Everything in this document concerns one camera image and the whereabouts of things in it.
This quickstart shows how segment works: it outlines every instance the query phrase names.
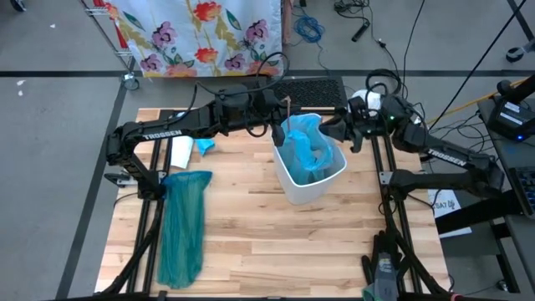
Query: white plastic basket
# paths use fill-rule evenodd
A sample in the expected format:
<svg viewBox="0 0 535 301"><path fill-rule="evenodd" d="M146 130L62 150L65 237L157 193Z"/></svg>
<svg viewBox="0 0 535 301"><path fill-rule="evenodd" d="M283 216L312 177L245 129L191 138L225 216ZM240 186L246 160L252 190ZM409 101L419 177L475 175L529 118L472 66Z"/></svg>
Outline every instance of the white plastic basket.
<svg viewBox="0 0 535 301"><path fill-rule="evenodd" d="M327 177L322 181L307 185L298 185L293 181L288 169L283 163L283 159L278 153L278 148L273 146L273 159L278 181L281 183L288 201L293 205L307 204L321 197L333 183L334 179L345 170L345 167L347 167L348 162L345 160L342 150L340 150L331 138L328 138L328 141L333 146L334 162L330 168L325 170L325 175Z"/></svg>

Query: green towel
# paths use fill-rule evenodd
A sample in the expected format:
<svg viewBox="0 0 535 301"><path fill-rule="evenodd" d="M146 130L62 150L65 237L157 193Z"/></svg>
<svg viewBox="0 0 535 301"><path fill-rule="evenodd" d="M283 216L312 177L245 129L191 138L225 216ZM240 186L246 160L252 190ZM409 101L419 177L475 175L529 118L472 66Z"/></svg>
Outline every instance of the green towel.
<svg viewBox="0 0 535 301"><path fill-rule="evenodd" d="M211 171L181 172L164 180L166 208L158 267L160 284L187 288L202 270L203 192L210 180Z"/></svg>

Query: floral fabric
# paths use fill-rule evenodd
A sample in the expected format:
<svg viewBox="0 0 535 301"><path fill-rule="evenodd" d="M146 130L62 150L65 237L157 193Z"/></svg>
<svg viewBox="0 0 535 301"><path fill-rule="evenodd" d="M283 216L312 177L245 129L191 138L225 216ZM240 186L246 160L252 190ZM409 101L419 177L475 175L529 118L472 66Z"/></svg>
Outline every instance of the floral fabric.
<svg viewBox="0 0 535 301"><path fill-rule="evenodd" d="M282 51L280 0L108 0L145 77L255 74ZM283 72L280 58L260 73Z"/></svg>

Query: concrete floor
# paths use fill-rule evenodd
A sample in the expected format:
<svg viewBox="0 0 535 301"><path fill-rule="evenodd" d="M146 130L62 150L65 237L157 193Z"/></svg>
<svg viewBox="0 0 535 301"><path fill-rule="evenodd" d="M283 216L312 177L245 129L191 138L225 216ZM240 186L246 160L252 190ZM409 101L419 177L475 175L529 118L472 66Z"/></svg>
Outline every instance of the concrete floor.
<svg viewBox="0 0 535 301"><path fill-rule="evenodd" d="M325 48L321 61L328 68L338 70L337 74L355 75L344 76L344 83L353 89L362 89L365 70L393 68L393 65L373 42L369 31L358 43L350 41L360 22L339 17L331 9L333 2L308 0L306 8L310 16L326 27L320 42ZM122 65L76 1L26 0L26 4L26 13L15 13L8 1L0 2L0 72L121 70ZM372 1L371 5L374 35L387 43L402 68L403 53L420 2L384 0ZM503 0L428 1L406 60L409 101L422 102L429 117L438 115L511 12ZM535 2L526 4L522 12L535 29ZM113 33L107 18L100 21L106 31ZM518 22L513 21L480 67L488 72L480 72L472 78L455 105L491 92L502 79L515 80L532 73L535 70L533 54L516 64L504 59L507 49L526 42ZM314 75L322 70L317 62L318 47L314 44L301 43L288 48L287 53L296 74ZM508 72L511 77L504 77L500 71L504 69L516 72ZM444 70L464 72L416 76L423 71ZM104 166L97 163L104 133L117 124L133 120L141 107L186 106L192 82L140 79L139 90L126 92L124 99L117 99L120 82L113 76L6 76L0 78L3 92L0 125L13 130L0 134L3 141L0 157L4 158L0 171L0 190L4 195L0 211L0 238L4 241L0 245L0 270L3 271L0 299L55 298L84 204L94 199L88 232L79 250L69 290L71 297L90 295L94 291L117 191L107 181L102 181L100 168ZM21 79L26 82L18 86ZM224 86L232 79L208 82ZM22 96L18 95L19 91L23 92ZM197 98L199 105L209 100L209 95L203 93ZM118 114L115 120L110 120L114 108ZM445 118L441 124L465 119L474 110L475 107L471 107ZM453 133L448 139L465 146L473 143ZM440 164L433 168L452 171L450 166ZM469 241L479 247L468 247L466 239L462 238L442 242L458 293L486 288L502 278L496 259L490 255L492 247L485 247L491 246L485 242L486 234L483 228L470 237ZM512 296L489 289L475 296L533 299L533 291L513 245L507 241L505 244L522 294ZM467 250L476 254L464 256Z"/></svg>

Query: wooden tabletop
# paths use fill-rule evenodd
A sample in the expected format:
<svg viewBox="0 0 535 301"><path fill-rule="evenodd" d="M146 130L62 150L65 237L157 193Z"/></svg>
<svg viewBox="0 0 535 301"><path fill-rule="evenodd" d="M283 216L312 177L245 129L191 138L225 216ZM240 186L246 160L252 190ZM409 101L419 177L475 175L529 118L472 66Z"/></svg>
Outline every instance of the wooden tabletop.
<svg viewBox="0 0 535 301"><path fill-rule="evenodd" d="M141 109L138 121L157 120L159 109ZM246 131L214 138L215 149L201 157L196 149L188 170L213 171L205 191L206 234L203 269L188 288L174 290L156 282L151 294L169 296L359 297L366 285L360 258L372 252L373 236L385 229L378 211L380 190L371 144L359 154L339 144L347 169L317 201L290 204L278 182L270 135L252 138ZM149 165L153 142L135 153ZM382 151L383 162L387 162ZM398 168L420 170L418 155L395 150ZM171 172L181 171L172 167ZM120 189L119 195L135 192ZM427 200L426 191L415 196ZM430 208L405 201L416 255L443 288L450 286L441 242ZM117 204L95 291L110 285L130 258L140 218L135 196ZM157 274L158 258L155 272ZM145 275L141 260L137 289ZM407 288L412 288L406 280Z"/></svg>

